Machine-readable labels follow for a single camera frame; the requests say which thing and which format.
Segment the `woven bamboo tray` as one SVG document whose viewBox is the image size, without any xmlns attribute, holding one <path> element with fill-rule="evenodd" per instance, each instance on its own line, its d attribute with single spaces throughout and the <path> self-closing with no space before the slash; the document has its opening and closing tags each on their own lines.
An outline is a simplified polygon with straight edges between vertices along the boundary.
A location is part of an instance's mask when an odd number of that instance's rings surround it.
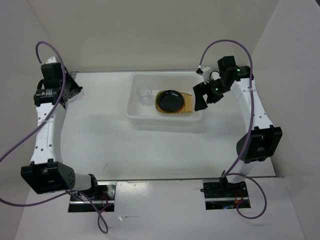
<svg viewBox="0 0 320 240">
<path fill-rule="evenodd" d="M 163 91 L 159 91 L 155 97 L 155 101 L 154 101 L 154 104 L 155 104 L 155 109 L 156 109 L 156 106 L 158 105 L 157 104 L 157 100 L 158 100 L 158 96 L 160 95 L 161 92 Z M 192 94 L 190 93 L 186 93 L 186 92 L 181 92 L 181 91 L 178 91 L 182 94 L 183 98 L 184 98 L 184 112 L 180 113 L 180 114 L 189 114 L 189 113 L 192 113 L 193 112 L 193 96 Z"/>
</svg>

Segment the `black round plate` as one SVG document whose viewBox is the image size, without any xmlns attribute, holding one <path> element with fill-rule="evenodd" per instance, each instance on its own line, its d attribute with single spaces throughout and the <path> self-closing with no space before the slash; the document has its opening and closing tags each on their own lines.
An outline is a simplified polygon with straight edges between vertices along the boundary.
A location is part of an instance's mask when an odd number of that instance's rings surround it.
<svg viewBox="0 0 320 240">
<path fill-rule="evenodd" d="M 156 102 L 158 106 L 166 110 L 178 110 L 185 104 L 183 95 L 176 90 L 165 90 L 161 92 Z"/>
</svg>

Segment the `clear faceted plastic cup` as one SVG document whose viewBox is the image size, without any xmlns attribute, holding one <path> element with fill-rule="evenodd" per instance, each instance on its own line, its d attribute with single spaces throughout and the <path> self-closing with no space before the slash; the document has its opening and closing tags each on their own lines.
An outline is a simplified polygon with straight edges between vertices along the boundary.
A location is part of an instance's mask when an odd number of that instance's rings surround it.
<svg viewBox="0 0 320 240">
<path fill-rule="evenodd" d="M 149 106 L 151 104 L 152 89 L 147 85 L 140 86 L 137 91 L 139 103 L 143 106 Z"/>
</svg>

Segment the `orange plastic plate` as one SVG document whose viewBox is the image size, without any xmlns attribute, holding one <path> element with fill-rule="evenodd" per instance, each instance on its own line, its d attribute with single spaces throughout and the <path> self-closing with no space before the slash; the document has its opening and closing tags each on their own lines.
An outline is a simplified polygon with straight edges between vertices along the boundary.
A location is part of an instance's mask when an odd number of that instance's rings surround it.
<svg viewBox="0 0 320 240">
<path fill-rule="evenodd" d="M 180 109 L 173 109 L 173 110 L 168 110 L 168 109 L 163 109 L 159 105 L 156 106 L 156 110 L 161 113 L 161 114 L 180 114 L 183 113 L 184 107 L 181 107 Z"/>
</svg>

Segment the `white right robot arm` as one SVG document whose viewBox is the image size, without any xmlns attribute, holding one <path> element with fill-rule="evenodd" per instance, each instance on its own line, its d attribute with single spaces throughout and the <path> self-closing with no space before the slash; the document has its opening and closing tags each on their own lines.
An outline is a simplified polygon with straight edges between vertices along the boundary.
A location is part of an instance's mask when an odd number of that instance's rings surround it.
<svg viewBox="0 0 320 240">
<path fill-rule="evenodd" d="M 218 79 L 213 78 L 214 70 L 210 67 L 199 65 L 196 70 L 203 82 L 193 87 L 194 110 L 205 110 L 228 92 L 234 95 L 240 107 L 246 134 L 237 142 L 237 159 L 222 173 L 218 187 L 224 197 L 231 197 L 243 189 L 245 176 L 258 162 L 273 156 L 283 132 L 272 123 L 264 110 L 251 67 L 238 66 L 233 56 L 224 56 L 217 63 Z"/>
</svg>

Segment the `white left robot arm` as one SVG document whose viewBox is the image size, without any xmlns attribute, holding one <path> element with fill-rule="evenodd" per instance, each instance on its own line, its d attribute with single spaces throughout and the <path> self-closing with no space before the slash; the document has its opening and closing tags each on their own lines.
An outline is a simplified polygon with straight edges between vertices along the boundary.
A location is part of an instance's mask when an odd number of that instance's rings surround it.
<svg viewBox="0 0 320 240">
<path fill-rule="evenodd" d="M 36 134 L 30 164 L 21 168 L 21 177 L 37 194 L 81 191 L 88 200 L 100 193 L 93 174 L 78 174 L 63 164 L 61 133 L 69 102 L 82 91 L 69 73 L 63 83 L 61 63 L 47 61 L 41 66 L 43 79 L 33 96 L 37 123 L 43 124 Z"/>
</svg>

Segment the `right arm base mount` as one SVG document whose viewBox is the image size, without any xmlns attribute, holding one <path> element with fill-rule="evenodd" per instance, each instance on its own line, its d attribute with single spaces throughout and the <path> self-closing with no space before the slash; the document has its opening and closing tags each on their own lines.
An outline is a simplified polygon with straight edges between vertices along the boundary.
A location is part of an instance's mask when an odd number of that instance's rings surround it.
<svg viewBox="0 0 320 240">
<path fill-rule="evenodd" d="M 206 210 L 251 208 L 247 185 L 244 181 L 229 183 L 226 179 L 214 178 L 202 181 L 200 191 L 204 195 Z"/>
</svg>

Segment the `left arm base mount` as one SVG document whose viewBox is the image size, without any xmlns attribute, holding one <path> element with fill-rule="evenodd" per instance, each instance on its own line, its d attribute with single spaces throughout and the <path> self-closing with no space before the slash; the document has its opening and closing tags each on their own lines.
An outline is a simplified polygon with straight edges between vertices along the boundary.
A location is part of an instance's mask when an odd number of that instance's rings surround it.
<svg viewBox="0 0 320 240">
<path fill-rule="evenodd" d="M 117 183 L 115 181 L 98 181 L 97 193 L 90 193 L 88 198 L 102 212 L 115 211 Z M 72 193 L 68 205 L 69 213 L 95 212 L 90 201 L 80 193 Z"/>
</svg>

